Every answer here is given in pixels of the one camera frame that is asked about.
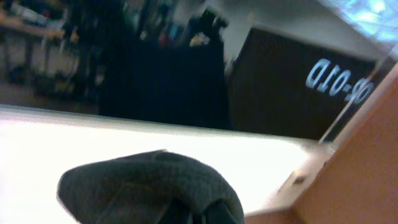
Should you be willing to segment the dark green t-shirt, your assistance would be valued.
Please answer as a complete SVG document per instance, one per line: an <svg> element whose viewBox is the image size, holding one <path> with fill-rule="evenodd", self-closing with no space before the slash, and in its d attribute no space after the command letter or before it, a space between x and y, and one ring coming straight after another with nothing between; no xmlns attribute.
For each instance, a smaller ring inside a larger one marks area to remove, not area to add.
<svg viewBox="0 0 398 224"><path fill-rule="evenodd" d="M237 193L217 170L166 150L74 167L57 197L79 223L244 223Z"/></svg>

